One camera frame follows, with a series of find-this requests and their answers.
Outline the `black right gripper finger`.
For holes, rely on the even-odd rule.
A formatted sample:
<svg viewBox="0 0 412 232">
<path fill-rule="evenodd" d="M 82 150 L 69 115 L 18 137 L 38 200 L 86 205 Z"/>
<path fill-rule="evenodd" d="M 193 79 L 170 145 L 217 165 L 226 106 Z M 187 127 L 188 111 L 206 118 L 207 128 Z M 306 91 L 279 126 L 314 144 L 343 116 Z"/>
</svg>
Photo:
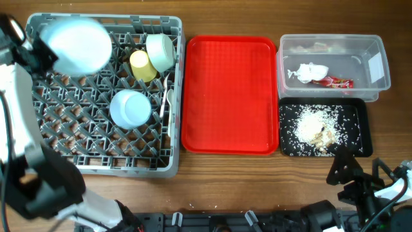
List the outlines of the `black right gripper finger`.
<svg viewBox="0 0 412 232">
<path fill-rule="evenodd" d="M 375 187 L 385 187 L 384 181 L 379 177 L 379 169 L 392 180 L 392 184 L 396 183 L 398 177 L 380 158 L 376 158 L 373 160 L 373 185 Z"/>
<path fill-rule="evenodd" d="M 326 178 L 329 185 L 346 184 L 363 176 L 361 165 L 356 161 L 355 154 L 346 146 L 339 146 L 335 150 L 335 157 Z"/>
</svg>

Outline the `light blue plate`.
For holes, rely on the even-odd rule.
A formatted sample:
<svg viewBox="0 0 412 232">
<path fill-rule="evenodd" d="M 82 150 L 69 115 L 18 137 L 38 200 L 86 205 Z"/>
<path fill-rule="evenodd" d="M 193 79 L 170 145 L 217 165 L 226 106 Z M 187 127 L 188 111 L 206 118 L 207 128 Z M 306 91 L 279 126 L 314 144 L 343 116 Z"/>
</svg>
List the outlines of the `light blue plate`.
<svg viewBox="0 0 412 232">
<path fill-rule="evenodd" d="M 59 19 L 39 34 L 57 56 L 54 71 L 72 77 L 90 75 L 103 69 L 112 54 L 107 30 L 90 18 Z"/>
</svg>

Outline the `rice and food scraps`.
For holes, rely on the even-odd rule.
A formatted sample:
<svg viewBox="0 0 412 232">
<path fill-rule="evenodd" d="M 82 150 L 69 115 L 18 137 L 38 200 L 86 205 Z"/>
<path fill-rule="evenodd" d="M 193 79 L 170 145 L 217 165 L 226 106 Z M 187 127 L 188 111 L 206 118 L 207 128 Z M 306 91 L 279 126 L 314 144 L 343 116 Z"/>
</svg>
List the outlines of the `rice and food scraps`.
<svg viewBox="0 0 412 232">
<path fill-rule="evenodd" d="M 361 125 L 349 105 L 286 104 L 279 107 L 283 154 L 291 157 L 332 157 L 339 146 L 363 153 Z"/>
</svg>

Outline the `red snack wrapper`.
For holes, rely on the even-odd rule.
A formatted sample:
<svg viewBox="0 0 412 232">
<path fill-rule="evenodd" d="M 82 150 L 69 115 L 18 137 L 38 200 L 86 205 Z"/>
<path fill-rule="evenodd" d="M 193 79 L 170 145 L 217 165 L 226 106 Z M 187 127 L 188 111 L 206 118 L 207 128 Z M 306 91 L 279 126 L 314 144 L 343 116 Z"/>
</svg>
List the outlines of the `red snack wrapper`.
<svg viewBox="0 0 412 232">
<path fill-rule="evenodd" d="M 334 76 L 326 76 L 319 81 L 311 81 L 314 84 L 320 84 L 327 88 L 353 88 L 353 79 L 340 79 Z"/>
</svg>

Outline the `white napkin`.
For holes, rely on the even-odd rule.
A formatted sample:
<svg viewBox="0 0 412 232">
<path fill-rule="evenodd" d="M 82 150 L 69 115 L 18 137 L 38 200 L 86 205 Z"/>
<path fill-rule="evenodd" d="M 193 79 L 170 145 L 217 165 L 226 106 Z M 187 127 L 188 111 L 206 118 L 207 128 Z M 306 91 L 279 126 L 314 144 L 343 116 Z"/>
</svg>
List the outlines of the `white napkin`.
<svg viewBox="0 0 412 232">
<path fill-rule="evenodd" d="M 288 77 L 297 77 L 300 82 L 306 84 L 312 81 L 320 81 L 324 79 L 328 74 L 328 70 L 329 67 L 320 64 L 300 64 L 297 71 L 288 70 Z"/>
</svg>

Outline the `yellow plastic cup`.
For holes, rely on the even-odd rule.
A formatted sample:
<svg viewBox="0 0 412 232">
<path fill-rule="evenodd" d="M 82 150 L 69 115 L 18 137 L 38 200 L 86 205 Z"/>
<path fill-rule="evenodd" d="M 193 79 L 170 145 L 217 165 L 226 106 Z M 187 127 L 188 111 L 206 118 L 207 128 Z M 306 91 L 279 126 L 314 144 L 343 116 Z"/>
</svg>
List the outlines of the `yellow plastic cup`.
<svg viewBox="0 0 412 232">
<path fill-rule="evenodd" d="M 137 81 L 151 82 L 157 75 L 157 70 L 152 65 L 147 52 L 143 50 L 134 51 L 129 62 L 133 75 Z"/>
</svg>

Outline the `mint green bowl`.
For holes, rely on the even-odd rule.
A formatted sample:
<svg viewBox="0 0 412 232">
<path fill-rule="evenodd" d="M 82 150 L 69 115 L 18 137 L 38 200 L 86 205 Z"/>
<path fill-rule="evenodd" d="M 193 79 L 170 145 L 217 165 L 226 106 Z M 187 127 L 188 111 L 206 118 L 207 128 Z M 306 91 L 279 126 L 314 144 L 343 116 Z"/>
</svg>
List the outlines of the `mint green bowl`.
<svg viewBox="0 0 412 232">
<path fill-rule="evenodd" d="M 163 73 L 176 62 L 176 50 L 172 40 L 165 34 L 151 34 L 146 38 L 146 48 L 154 68 Z"/>
</svg>

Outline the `white plastic spoon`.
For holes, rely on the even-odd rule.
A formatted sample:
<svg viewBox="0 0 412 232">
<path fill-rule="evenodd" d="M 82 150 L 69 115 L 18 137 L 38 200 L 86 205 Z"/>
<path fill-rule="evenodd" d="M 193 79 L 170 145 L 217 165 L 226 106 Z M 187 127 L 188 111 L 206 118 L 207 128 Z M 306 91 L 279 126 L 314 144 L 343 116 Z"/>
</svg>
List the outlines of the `white plastic spoon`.
<svg viewBox="0 0 412 232">
<path fill-rule="evenodd" d="M 172 123 L 173 123 L 173 97 L 174 97 L 174 90 L 170 89 L 167 92 L 167 102 L 169 104 L 169 118 L 168 118 L 168 126 L 167 126 L 167 135 L 168 137 L 172 138 Z"/>
</svg>

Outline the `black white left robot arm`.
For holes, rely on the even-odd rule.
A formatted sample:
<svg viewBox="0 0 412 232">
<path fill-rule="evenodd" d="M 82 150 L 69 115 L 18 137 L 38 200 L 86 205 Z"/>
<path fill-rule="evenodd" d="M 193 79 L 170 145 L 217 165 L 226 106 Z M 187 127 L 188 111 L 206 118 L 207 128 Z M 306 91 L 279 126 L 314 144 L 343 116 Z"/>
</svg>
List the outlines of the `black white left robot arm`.
<svg viewBox="0 0 412 232">
<path fill-rule="evenodd" d="M 1 14 L 2 210 L 94 231 L 144 230 L 125 205 L 88 190 L 79 169 L 45 143 L 33 107 L 34 78 L 96 73 L 111 54 L 106 29 L 90 18 L 58 19 L 27 37 L 14 17 Z"/>
</svg>

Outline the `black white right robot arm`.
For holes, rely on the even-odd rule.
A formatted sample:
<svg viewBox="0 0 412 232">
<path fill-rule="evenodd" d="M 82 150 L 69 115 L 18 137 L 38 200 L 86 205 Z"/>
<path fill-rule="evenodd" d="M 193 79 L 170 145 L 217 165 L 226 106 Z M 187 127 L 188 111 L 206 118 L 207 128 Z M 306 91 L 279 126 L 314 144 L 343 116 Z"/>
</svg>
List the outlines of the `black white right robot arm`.
<svg viewBox="0 0 412 232">
<path fill-rule="evenodd" d="M 356 207 L 355 216 L 361 231 L 396 231 L 411 222 L 396 216 L 393 207 L 411 199 L 411 161 L 404 160 L 394 170 L 381 159 L 372 162 L 372 174 L 363 171 L 354 152 L 339 146 L 326 183 L 342 184 L 339 201 Z M 310 204 L 300 210 L 301 231 L 346 231 L 351 217 L 343 220 L 327 200 Z"/>
</svg>

